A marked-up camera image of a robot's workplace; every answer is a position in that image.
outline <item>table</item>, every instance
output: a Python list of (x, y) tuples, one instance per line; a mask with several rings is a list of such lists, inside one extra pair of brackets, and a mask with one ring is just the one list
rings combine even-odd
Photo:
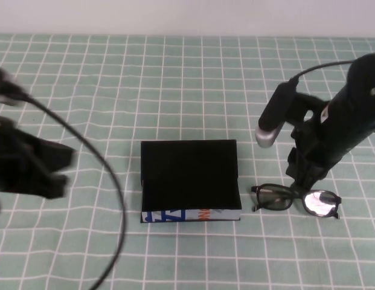
[[(0, 34), (0, 66), (73, 124), (125, 188), (128, 229), (102, 289), (375, 289), (375, 135), (315, 187), (343, 198), (341, 220), (251, 211), (250, 186), (289, 185), (285, 126), (269, 149), (254, 128), (276, 86), (301, 69), (375, 51), (375, 39)], [(328, 100), (347, 66), (305, 76)], [(67, 198), (0, 193), (0, 289), (87, 289), (117, 244), (108, 174), (74, 137), (26, 105), (0, 105), (22, 130), (79, 151)], [(140, 141), (236, 139), (236, 222), (140, 224)]]

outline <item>white grid line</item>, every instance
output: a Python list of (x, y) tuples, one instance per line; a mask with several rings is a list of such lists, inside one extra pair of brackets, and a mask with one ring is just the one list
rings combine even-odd
[[(275, 39), (275, 41), (276, 41), (276, 46), (277, 46), (278, 58), (279, 58), (279, 61), (280, 61), (281, 73), (283, 74), (283, 79), (284, 79), (285, 76), (284, 76), (283, 64), (282, 64), (281, 59), (280, 59), (280, 52), (278, 50), (277, 39)], [(281, 184), (284, 185), (283, 171), (281, 169), (281, 163), (280, 163), (280, 159), (279, 159), (279, 155), (280, 154), (278, 152), (278, 145), (277, 145), (277, 143), (275, 144), (275, 147), (276, 147), (276, 154), (277, 154), (277, 161), (278, 161), (278, 169), (280, 170)], [(291, 214), (290, 214), (289, 210), (287, 211), (287, 214), (288, 214), (288, 220), (289, 220), (289, 226), (290, 226), (290, 234), (293, 237), (294, 233), (293, 233), (292, 217), (291, 217)], [(301, 277), (301, 271), (300, 271), (300, 264), (297, 261), (298, 260), (298, 255), (297, 255), (297, 247), (296, 247), (295, 238), (293, 238), (293, 247), (295, 249), (296, 267), (297, 267), (297, 271), (298, 271), (298, 279), (299, 279), (299, 282), (300, 282), (300, 287), (301, 287), (301, 289), (304, 289), (303, 278)]]
[[(257, 39), (257, 48), (258, 48), (258, 55), (261, 56), (260, 44), (259, 44), (258, 39)], [(253, 142), (252, 142), (252, 156), (254, 158), (254, 145), (253, 145)], [(257, 174), (257, 168), (255, 166), (255, 162), (253, 162), (253, 166), (254, 166), (254, 172)], [(257, 176), (255, 176), (255, 184), (258, 185)], [(264, 229), (264, 222), (263, 222), (262, 212), (260, 211), (259, 214), (260, 214), (260, 220), (261, 220), (262, 235), (264, 236), (264, 250), (265, 250), (265, 258), (266, 258), (266, 269), (267, 269), (267, 272), (268, 272), (269, 290), (272, 290), (271, 271), (270, 271), (269, 261), (268, 261), (268, 245), (267, 245), (266, 239), (265, 239), (265, 229)]]
[[(91, 107), (91, 108), (93, 108), (94, 105), (95, 105), (95, 98), (96, 98), (96, 96), (94, 95), (94, 98), (93, 98), (93, 101), (92, 101), (92, 107)], [(90, 113), (89, 113), (88, 122), (90, 122), (91, 117), (92, 117), (92, 110), (91, 110)], [(88, 127), (89, 127), (89, 123), (88, 123), (88, 124), (86, 125), (86, 127), (85, 127), (85, 132), (84, 132), (85, 135), (86, 135), (86, 132), (87, 132), (87, 130), (88, 130)], [(80, 145), (80, 150), (79, 150), (79, 152), (81, 152), (82, 149), (83, 149), (83, 144)], [(77, 163), (77, 169), (79, 169), (79, 167), (80, 167), (80, 158), (79, 158), (78, 163)], [(75, 184), (75, 182), (76, 182), (76, 180), (77, 180), (78, 175), (79, 175), (78, 172), (76, 172), (75, 177), (74, 177), (74, 184)], [(71, 192), (70, 192), (70, 194), (69, 194), (69, 203), (68, 203), (68, 208), (71, 207), (72, 195), (73, 195), (73, 188), (71, 189)], [(69, 210), (66, 212), (65, 221), (64, 221), (64, 225), (63, 225), (63, 228), (64, 228), (64, 229), (66, 228), (66, 224), (67, 224), (67, 222), (68, 222), (68, 218), (69, 218)], [(59, 242), (57, 243), (56, 252), (54, 253), (53, 261), (52, 261), (52, 264), (51, 264), (50, 269), (49, 269), (49, 274), (48, 274), (48, 277), (46, 278), (45, 290), (48, 289), (49, 280), (50, 280), (51, 273), (52, 273), (52, 271), (53, 271), (53, 267), (54, 267), (54, 262), (55, 262), (55, 260), (56, 260), (57, 253), (59, 252), (59, 249), (60, 249), (60, 246), (61, 246), (62, 237), (63, 237), (63, 235), (60, 236)]]

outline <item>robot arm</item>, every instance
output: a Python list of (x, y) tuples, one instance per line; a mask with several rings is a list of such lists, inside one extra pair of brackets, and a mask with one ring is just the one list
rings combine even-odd
[[(299, 191), (310, 190), (315, 182), (360, 142), (375, 132), (375, 53), (354, 61), (347, 83), (331, 101), (296, 92), (299, 76), (278, 85), (255, 130), (261, 147), (270, 147), (283, 124), (294, 126), (291, 137), (296, 147), (288, 156), (286, 174)], [(307, 111), (313, 116), (304, 121)]]
[[(0, 102), (15, 105), (25, 96), (0, 69)], [(70, 166), (73, 155), (72, 148), (22, 132), (11, 120), (0, 117), (1, 192), (63, 197), (67, 178), (53, 173)]]

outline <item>black cable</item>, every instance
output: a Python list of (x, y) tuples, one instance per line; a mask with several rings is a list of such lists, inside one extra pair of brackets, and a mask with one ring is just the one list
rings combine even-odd
[(108, 162), (102, 157), (102, 155), (98, 152), (98, 150), (89, 142), (87, 141), (83, 136), (81, 136), (80, 133), (78, 133), (71, 125), (69, 125), (66, 121), (64, 121), (60, 116), (58, 116), (56, 113), (52, 112), (48, 108), (46, 108), (43, 104), (39, 103), (37, 100), (33, 99), (30, 96), (26, 96), (24, 99), (25, 102), (30, 103), (40, 109), (41, 111), (44, 111), (47, 115), (49, 115), (51, 118), (53, 118), (56, 122), (60, 123), (66, 130), (68, 130), (70, 133), (73, 134), (79, 141), (81, 141), (99, 160), (99, 162), (105, 166), (107, 171), (111, 174), (112, 181), (114, 182), (114, 185), (117, 189), (117, 195), (118, 199), (121, 205), (121, 229), (120, 229), (120, 236), (118, 240), (118, 245), (115, 251), (115, 254), (112, 258), (112, 260), (109, 262), (108, 266), (106, 267), (104, 273), (98, 278), (98, 280), (92, 285), (90, 290), (96, 290), (106, 279), (106, 277), (109, 275), (109, 273), (114, 268), (114, 265), (116, 264), (121, 249), (123, 248), (124, 238), (125, 238), (125, 230), (126, 230), (126, 210), (124, 206), (124, 196), (123, 192), (121, 191), (120, 183), (116, 177), (116, 174), (112, 170), (111, 166), (108, 164)]
[(340, 62), (327, 62), (327, 63), (323, 63), (321, 65), (315, 65), (315, 66), (313, 66), (311, 68), (307, 68), (304, 71), (299, 72), (297, 75), (295, 75), (294, 77), (292, 77), (289, 81), (290, 82), (291, 81), (296, 81), (296, 80), (298, 81), (298, 79), (301, 76), (303, 76), (303, 75), (305, 75), (305, 74), (307, 74), (307, 73), (309, 73), (311, 71), (315, 71), (317, 69), (320, 69), (320, 68), (327, 68), (329, 66), (335, 66), (335, 65), (349, 65), (349, 64), (353, 63), (354, 61), (355, 60), (342, 60)]

